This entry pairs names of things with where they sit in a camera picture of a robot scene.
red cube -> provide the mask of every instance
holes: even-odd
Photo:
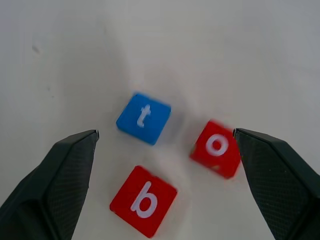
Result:
[[[110,204],[110,210],[152,238],[177,190],[142,166],[136,166]]]
[[[236,174],[241,157],[230,129],[210,120],[191,151],[190,158],[226,179]]]

blue cube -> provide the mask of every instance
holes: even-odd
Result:
[[[123,110],[116,125],[121,131],[154,145],[170,113],[170,105],[137,93]]]

white table surface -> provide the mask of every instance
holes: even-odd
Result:
[[[0,2],[0,204],[64,137],[99,129],[74,240],[145,237],[109,204],[135,165],[178,189],[156,240],[272,240],[243,167],[193,163],[210,118],[288,141],[319,173],[319,0]],[[172,106],[158,143],[116,129],[133,91]]]

letter b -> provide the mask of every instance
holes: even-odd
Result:
[[[158,199],[157,199],[156,195],[148,192],[150,187],[151,187],[151,182],[147,181],[144,184],[142,190],[140,191],[140,193],[138,194],[138,196],[136,197],[136,199],[134,200],[134,202],[130,208],[131,211],[136,212],[136,214],[142,219],[149,218],[155,212],[157,205],[158,205]],[[140,204],[141,204],[142,200],[145,198],[150,199],[151,203],[150,203],[150,206],[147,210],[142,211],[140,208]]]

letter block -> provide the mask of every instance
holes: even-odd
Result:
[[[136,166],[112,200],[110,210],[152,238],[176,195],[173,186]]]
[[[156,144],[170,116],[168,104],[135,94],[116,121],[117,127],[148,144]]]
[[[241,157],[231,130],[211,120],[197,139],[190,158],[226,179],[236,174]]]

